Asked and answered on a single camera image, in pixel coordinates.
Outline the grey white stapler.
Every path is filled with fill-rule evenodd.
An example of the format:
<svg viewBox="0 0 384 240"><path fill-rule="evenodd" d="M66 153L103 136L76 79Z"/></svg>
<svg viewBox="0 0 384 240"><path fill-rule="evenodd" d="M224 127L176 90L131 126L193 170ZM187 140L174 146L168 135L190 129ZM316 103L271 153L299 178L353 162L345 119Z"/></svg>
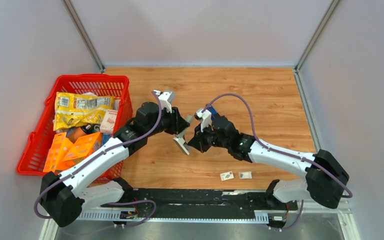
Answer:
<svg viewBox="0 0 384 240"><path fill-rule="evenodd" d="M184 130L182 130L179 134L176 134L174 137L173 137L173 141L176 143L176 145L180 148L180 150L185 154L185 155L189 155L190 152L190 147L188 146L186 140L185 140L185 133L186 133L186 130L190 127L191 123L193 122L194 120L194 117L191 116L191 115L188 115L186 117L186 122L187 122L187 126L185 127Z"/></svg>

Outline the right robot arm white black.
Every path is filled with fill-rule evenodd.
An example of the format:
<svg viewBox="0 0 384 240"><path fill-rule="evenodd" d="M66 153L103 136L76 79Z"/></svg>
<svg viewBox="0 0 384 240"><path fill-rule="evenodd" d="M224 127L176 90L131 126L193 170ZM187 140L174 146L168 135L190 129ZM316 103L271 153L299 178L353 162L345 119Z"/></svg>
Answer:
<svg viewBox="0 0 384 240"><path fill-rule="evenodd" d="M239 132L225 116L216 117L204 128L195 127L187 144L201 153L211 147L224 148L236 160L270 165L298 176L296 180L275 179L270 183L265 202L274 210L302 200L336 209L342 198L351 197L351 193L344 194L350 177L329 151L298 152L270 144Z"/></svg>

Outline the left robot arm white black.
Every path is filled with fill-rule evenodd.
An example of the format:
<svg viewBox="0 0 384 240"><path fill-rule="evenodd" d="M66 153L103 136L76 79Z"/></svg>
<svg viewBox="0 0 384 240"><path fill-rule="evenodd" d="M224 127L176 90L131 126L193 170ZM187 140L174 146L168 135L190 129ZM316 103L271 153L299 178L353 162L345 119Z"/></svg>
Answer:
<svg viewBox="0 0 384 240"><path fill-rule="evenodd" d="M175 106L166 109L155 102L143 103L133 118L85 160L60 173L50 171L42 177L40 194L33 207L35 214L66 227L89 209L113 203L128 207L133 194L124 179L117 177L93 187L90 184L144 147L149 137L165 132L182 138L192 121L191 115L183 118Z"/></svg>

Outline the blue black stapler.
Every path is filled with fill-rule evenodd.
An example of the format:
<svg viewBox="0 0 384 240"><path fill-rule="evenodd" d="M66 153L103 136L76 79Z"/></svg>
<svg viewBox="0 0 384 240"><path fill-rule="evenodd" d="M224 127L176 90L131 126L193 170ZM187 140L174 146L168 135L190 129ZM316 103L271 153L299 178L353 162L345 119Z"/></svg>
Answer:
<svg viewBox="0 0 384 240"><path fill-rule="evenodd" d="M207 110L211 113L211 120L213 121L215 119L216 116L218 116L218 112L216 111L216 109L210 105Z"/></svg>

